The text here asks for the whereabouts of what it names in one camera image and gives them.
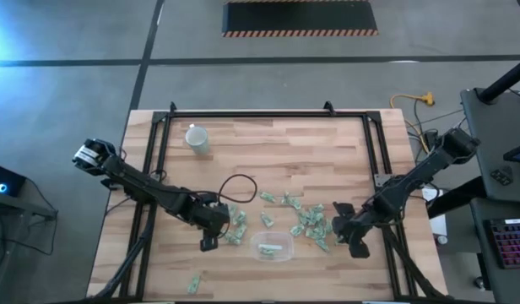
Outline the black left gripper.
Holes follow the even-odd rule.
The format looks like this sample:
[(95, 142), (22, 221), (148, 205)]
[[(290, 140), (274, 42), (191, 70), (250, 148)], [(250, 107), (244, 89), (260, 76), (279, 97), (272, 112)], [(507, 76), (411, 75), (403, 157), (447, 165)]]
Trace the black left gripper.
[(188, 222), (190, 225), (203, 229), (209, 235), (200, 241), (200, 251), (208, 252), (215, 250), (219, 247), (219, 239), (224, 237), (229, 230), (227, 225), (222, 232), (223, 226), (230, 222), (229, 208), (226, 204), (216, 204), (215, 206), (195, 205), (192, 208)]

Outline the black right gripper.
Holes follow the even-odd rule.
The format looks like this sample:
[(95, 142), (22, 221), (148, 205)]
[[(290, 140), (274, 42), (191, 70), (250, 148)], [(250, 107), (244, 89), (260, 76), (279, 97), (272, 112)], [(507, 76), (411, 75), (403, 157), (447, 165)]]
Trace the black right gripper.
[[(333, 233), (336, 236), (344, 235), (344, 227), (347, 223), (345, 218), (333, 218)], [(349, 252), (352, 258), (368, 258), (370, 252), (362, 238), (371, 229), (371, 213), (361, 210), (350, 217), (348, 232)]]

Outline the clear plastic bin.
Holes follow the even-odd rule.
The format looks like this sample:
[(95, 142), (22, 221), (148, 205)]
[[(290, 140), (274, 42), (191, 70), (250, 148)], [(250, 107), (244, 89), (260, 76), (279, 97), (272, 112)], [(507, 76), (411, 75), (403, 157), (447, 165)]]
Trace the clear plastic bin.
[[(282, 250), (274, 251), (272, 257), (262, 256), (259, 252), (259, 244), (273, 244), (283, 247)], [(290, 233), (277, 231), (258, 232), (250, 239), (252, 256), (259, 261), (286, 262), (294, 257), (294, 237)]]

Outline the white box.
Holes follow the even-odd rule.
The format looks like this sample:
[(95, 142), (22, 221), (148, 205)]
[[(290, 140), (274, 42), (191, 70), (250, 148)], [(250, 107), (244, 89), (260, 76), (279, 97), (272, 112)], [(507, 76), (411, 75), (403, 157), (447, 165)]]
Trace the white box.
[(429, 220), (432, 234), (435, 236), (447, 236), (447, 220), (444, 214)]

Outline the white cup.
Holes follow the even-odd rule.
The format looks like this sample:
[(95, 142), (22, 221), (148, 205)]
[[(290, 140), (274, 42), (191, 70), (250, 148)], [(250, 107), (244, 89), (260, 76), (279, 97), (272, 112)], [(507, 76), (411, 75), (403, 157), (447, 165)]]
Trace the white cup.
[(185, 141), (196, 155), (207, 155), (210, 151), (209, 134), (205, 128), (190, 124)]

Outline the black desk beam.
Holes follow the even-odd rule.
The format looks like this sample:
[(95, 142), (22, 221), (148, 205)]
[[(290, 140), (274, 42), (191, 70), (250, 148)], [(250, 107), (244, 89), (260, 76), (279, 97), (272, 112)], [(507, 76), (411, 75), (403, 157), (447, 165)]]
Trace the black desk beam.
[(442, 194), (439, 198), (435, 198), (427, 209), (428, 216), (432, 219), (438, 215), (445, 214), (469, 204), (474, 198), (486, 197), (487, 193), (485, 191), (483, 178), (477, 176), (476, 178), (465, 182), (461, 186)]

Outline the dark grey keyboard desk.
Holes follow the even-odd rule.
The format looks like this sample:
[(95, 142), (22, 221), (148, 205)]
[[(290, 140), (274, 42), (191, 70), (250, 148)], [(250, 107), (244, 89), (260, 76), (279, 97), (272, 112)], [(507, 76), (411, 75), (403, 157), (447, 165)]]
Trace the dark grey keyboard desk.
[(520, 203), (474, 198), (470, 203), (481, 253), (479, 266), (487, 290), (501, 304), (520, 304), (520, 269), (502, 269), (485, 230), (486, 220), (519, 219)]

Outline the black keyboard pink backlight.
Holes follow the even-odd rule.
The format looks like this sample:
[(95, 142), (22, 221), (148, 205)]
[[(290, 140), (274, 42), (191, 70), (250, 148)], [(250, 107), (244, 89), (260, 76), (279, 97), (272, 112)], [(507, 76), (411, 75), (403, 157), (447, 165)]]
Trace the black keyboard pink backlight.
[(520, 218), (486, 220), (485, 230), (502, 269), (520, 269)]

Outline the small black controller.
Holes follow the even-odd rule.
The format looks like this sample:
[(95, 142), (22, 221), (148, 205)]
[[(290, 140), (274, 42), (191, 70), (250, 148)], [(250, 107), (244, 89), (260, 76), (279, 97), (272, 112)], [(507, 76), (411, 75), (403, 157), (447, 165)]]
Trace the small black controller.
[(502, 186), (513, 183), (512, 169), (509, 166), (503, 166), (490, 172), (490, 176)]

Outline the black desk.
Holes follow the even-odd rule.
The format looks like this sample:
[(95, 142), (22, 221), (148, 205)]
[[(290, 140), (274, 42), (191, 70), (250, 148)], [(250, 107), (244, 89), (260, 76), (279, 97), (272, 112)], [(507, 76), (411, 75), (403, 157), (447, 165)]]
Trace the black desk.
[[(499, 95), (496, 103), (479, 101), (477, 90), (460, 93), (469, 131), (480, 140), (476, 157), (487, 196), (496, 200), (520, 202), (520, 163), (505, 161), (503, 155), (520, 146), (520, 96), (508, 92)], [(490, 172), (509, 166), (513, 183), (502, 186)]]

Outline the dark grey equipment stand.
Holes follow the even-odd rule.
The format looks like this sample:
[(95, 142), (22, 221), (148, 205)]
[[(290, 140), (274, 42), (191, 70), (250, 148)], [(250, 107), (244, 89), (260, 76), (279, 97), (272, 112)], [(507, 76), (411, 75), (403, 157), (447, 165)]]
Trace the dark grey equipment stand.
[(42, 207), (29, 202), (24, 198), (10, 197), (0, 193), (0, 207), (9, 207), (12, 209), (22, 210), (28, 214), (35, 214), (43, 217), (45, 220), (55, 220), (57, 212), (46, 207)]

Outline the black computer blue light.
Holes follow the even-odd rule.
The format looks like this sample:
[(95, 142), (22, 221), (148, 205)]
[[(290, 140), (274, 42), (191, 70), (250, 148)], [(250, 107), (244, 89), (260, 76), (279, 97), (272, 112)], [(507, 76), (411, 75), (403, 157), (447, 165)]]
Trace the black computer blue light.
[(21, 176), (13, 171), (0, 166), (0, 193), (18, 197), (26, 181), (25, 176)]

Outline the black pole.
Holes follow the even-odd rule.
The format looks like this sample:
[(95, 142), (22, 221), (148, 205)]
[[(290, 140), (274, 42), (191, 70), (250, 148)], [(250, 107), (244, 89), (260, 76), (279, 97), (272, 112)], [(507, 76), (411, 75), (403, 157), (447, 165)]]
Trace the black pole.
[(495, 99), (520, 81), (520, 63), (509, 70), (489, 87), (477, 94), (479, 101), (487, 105), (495, 104)]

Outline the black hazard-striped floor mat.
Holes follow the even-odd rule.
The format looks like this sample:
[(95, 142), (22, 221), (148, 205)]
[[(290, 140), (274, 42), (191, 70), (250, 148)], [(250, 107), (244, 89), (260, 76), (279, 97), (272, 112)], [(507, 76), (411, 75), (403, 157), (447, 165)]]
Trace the black hazard-striped floor mat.
[(368, 0), (229, 0), (225, 38), (376, 36)]

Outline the black aluminium table frame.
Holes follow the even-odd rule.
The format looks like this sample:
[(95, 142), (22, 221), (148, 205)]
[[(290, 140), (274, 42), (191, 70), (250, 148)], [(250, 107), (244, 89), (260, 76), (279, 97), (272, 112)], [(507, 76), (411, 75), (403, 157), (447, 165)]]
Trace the black aluminium table frame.
[[(185, 141), (190, 124), (209, 134), (207, 155), (196, 155)], [(149, 111), (136, 111), (123, 139), (129, 164), (161, 169), (165, 182), (192, 190), (221, 190), (246, 212), (241, 245), (226, 240), (201, 252), (201, 234), (159, 211), (149, 255), (144, 296), (170, 301), (352, 301), (390, 300), (404, 288), (401, 267), (387, 259), (382, 233), (366, 236), (371, 255), (356, 259), (326, 238), (330, 252), (313, 239), (294, 236), (294, 257), (286, 262), (259, 261), (250, 239), (258, 232), (290, 233), (299, 221), (296, 209), (283, 205), (285, 192), (304, 210), (333, 202), (360, 206), (375, 190), (373, 176), (403, 173), (411, 166), (410, 143), (398, 111), (180, 111), (168, 122), (152, 122)], [(272, 204), (260, 192), (276, 197)], [(261, 220), (265, 212), (274, 225)], [(196, 295), (188, 295), (200, 274)]]

